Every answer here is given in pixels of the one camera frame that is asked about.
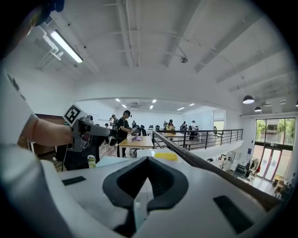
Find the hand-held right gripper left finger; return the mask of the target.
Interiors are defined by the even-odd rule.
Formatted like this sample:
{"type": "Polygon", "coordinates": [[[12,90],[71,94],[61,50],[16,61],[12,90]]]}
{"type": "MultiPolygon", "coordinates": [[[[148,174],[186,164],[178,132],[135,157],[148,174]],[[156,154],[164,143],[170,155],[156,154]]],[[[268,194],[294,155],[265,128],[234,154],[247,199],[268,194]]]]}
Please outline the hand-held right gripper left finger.
{"type": "Polygon", "coordinates": [[[103,181],[103,191],[114,206],[127,210],[123,224],[114,231],[128,238],[136,232],[134,200],[148,177],[147,157],[123,167],[108,175],[103,181]]]}

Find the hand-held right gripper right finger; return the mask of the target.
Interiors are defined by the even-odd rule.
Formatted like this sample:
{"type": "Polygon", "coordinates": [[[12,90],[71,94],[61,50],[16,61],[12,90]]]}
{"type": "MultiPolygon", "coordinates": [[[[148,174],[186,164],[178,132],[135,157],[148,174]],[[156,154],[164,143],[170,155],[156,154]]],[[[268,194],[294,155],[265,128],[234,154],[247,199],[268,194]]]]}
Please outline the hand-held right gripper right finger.
{"type": "Polygon", "coordinates": [[[147,211],[168,210],[178,204],[186,195],[187,177],[153,157],[147,158],[148,179],[152,186],[153,199],[147,204],[147,211]]]}

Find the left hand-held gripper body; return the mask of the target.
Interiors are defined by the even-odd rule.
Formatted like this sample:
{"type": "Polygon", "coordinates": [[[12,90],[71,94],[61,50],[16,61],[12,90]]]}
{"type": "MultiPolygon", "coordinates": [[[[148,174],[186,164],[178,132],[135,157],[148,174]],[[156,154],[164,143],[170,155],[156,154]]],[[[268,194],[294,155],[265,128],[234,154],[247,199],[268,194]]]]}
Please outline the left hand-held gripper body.
{"type": "Polygon", "coordinates": [[[93,136],[110,137],[117,134],[116,130],[97,126],[90,117],[76,104],[72,104],[63,115],[65,122],[71,127],[73,140],[67,150],[82,152],[92,144],[93,136]]]}

